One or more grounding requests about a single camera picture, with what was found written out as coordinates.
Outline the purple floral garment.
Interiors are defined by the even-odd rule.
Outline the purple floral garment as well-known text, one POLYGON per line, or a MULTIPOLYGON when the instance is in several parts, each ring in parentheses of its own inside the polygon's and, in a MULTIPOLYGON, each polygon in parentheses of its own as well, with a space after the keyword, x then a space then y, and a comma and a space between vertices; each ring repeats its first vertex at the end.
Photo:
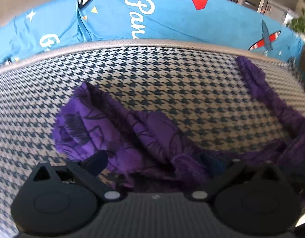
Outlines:
POLYGON ((152 186, 154 191, 168 191, 184 185, 196 187, 238 159, 253 166, 272 162, 301 189, 305 186, 305 117, 280 99, 264 72, 249 59, 237 57, 236 63, 251 96, 271 110, 288 131, 288 139, 241 154, 202 149, 162 112, 129 111, 108 93, 84 82, 56 117, 55 147, 73 161, 105 154, 106 168, 122 175, 129 188, 152 186))

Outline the houndstooth sofa seat cover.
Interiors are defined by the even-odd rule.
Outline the houndstooth sofa seat cover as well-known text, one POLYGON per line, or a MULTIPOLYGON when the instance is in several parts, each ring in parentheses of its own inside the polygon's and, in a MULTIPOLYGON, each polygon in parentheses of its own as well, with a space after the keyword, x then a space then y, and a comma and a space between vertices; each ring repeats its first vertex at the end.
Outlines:
POLYGON ((237 155, 285 138, 242 80, 238 52, 191 46, 67 47, 0 67, 0 237, 17 228, 10 206, 41 161, 60 165, 56 114, 88 81, 128 110, 161 111, 196 144, 237 155))

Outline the blue printed sofa back cover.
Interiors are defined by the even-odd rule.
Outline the blue printed sofa back cover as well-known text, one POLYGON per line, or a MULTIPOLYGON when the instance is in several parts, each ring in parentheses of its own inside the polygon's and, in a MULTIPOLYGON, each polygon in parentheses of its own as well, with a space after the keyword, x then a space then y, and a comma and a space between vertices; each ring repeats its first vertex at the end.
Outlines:
POLYGON ((0 66, 91 41, 172 39, 300 59, 304 41, 283 24, 227 0, 54 0, 0 28, 0 66))

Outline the green potted plant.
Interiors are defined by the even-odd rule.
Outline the green potted plant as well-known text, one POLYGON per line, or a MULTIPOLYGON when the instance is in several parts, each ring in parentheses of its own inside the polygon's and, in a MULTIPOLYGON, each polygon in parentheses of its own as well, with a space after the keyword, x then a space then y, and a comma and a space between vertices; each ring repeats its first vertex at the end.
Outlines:
POLYGON ((287 27, 299 34, 305 35, 305 0, 303 0, 304 7, 301 9, 302 15, 298 18, 293 18, 287 23, 287 27))

